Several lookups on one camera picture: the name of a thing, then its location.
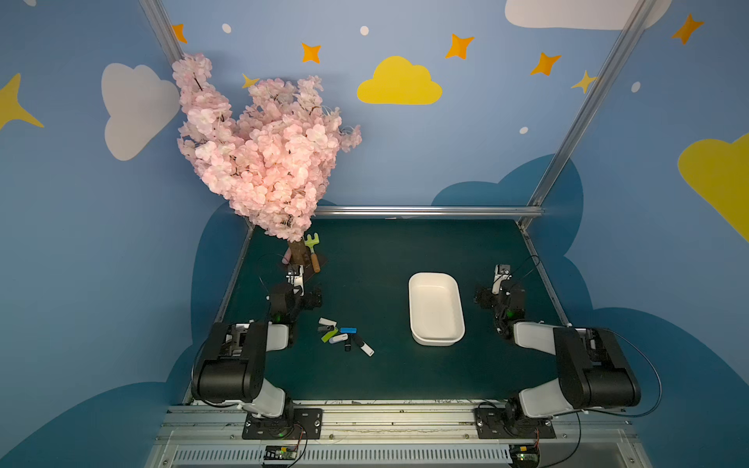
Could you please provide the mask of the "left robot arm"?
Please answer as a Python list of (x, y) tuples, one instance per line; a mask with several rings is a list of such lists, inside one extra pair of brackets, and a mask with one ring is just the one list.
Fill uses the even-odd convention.
[(289, 266), (287, 280), (267, 295), (266, 318), (212, 326), (192, 367), (195, 400), (215, 408), (236, 405), (257, 419), (292, 417), (290, 397), (267, 380), (265, 365), (268, 353), (294, 345), (300, 313), (322, 305), (322, 293), (306, 292), (304, 279), (303, 266)]

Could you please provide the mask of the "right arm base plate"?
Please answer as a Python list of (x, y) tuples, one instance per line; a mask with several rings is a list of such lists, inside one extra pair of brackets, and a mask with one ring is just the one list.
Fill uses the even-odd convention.
[(480, 406), (473, 410), (480, 439), (555, 439), (549, 419), (515, 415), (510, 409)]

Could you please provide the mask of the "white capsule usb drive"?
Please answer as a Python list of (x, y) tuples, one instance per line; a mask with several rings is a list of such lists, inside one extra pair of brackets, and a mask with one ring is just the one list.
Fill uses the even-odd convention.
[(345, 342), (347, 341), (347, 339), (349, 339), (349, 335), (347, 335), (347, 333), (340, 333), (339, 335), (335, 335), (334, 337), (331, 337), (329, 339), (329, 343), (335, 344), (339, 342)]

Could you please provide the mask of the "black white usb drive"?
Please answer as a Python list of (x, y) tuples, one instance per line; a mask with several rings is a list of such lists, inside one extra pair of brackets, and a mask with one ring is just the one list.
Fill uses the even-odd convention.
[(357, 333), (355, 333), (354, 335), (351, 335), (351, 339), (352, 342), (356, 346), (358, 346), (368, 357), (374, 356), (374, 349), (372, 349), (372, 347), (370, 347), (370, 345), (368, 345), (368, 343), (366, 343), (366, 341), (364, 341), (364, 339), (362, 339), (360, 335), (357, 335)]

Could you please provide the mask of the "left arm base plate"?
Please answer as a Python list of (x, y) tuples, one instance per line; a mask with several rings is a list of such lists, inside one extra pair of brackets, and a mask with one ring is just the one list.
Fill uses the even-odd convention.
[(280, 417), (247, 415), (242, 431), (243, 440), (319, 440), (323, 409), (292, 408)]

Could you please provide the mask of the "white storage box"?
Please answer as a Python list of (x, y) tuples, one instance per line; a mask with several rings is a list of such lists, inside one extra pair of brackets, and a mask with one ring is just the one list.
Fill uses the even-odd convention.
[(409, 310), (412, 337), (422, 346), (452, 346), (464, 337), (460, 288), (446, 273), (415, 273), (409, 280)]

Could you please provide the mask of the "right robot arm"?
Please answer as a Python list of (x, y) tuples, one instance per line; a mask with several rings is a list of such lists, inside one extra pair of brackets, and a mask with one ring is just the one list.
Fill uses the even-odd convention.
[(640, 403), (640, 384), (613, 331), (529, 321), (525, 290), (512, 279), (510, 266), (497, 265), (492, 285), (480, 287), (475, 302), (493, 311), (495, 330), (503, 339), (554, 357), (557, 376), (510, 397), (505, 421), (536, 422), (574, 411), (632, 408)]

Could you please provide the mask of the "green usb drive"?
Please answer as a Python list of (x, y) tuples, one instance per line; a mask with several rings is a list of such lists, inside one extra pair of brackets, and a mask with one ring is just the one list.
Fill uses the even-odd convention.
[(325, 335), (323, 335), (323, 337), (321, 338), (321, 341), (329, 342), (330, 339), (332, 339), (338, 333), (339, 333), (339, 330), (337, 328), (332, 329), (331, 331), (328, 331), (327, 333), (325, 333)]

